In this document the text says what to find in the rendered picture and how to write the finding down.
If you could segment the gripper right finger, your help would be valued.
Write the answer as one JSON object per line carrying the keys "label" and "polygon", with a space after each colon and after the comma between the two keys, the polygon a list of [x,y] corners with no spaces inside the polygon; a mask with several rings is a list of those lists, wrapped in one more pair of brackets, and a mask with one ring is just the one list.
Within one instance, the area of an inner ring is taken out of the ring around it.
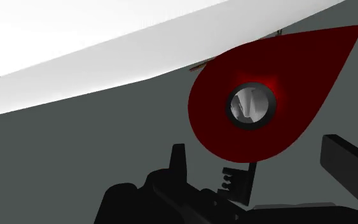
{"label": "gripper right finger", "polygon": [[337,134],[322,137],[321,166],[358,200],[358,147]]}

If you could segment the red teardrop-shaped object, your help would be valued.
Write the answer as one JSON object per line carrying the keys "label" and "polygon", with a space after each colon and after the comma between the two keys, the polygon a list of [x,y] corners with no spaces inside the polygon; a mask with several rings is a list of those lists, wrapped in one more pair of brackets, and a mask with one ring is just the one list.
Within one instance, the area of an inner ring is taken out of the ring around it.
{"label": "red teardrop-shaped object", "polygon": [[[358,25],[259,39],[222,53],[196,78],[188,100],[189,122],[201,144],[237,163],[281,153],[309,126],[358,39]],[[276,107],[266,123],[235,123],[232,95],[260,83]]]}

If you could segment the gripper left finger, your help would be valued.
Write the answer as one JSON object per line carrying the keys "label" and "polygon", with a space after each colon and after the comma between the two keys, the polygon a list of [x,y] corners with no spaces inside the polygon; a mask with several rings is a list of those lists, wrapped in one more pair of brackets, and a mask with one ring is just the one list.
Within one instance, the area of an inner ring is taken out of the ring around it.
{"label": "gripper left finger", "polygon": [[187,182],[184,144],[174,144],[166,169],[150,172],[142,187],[109,187],[93,224],[244,224],[246,211],[209,189]]}

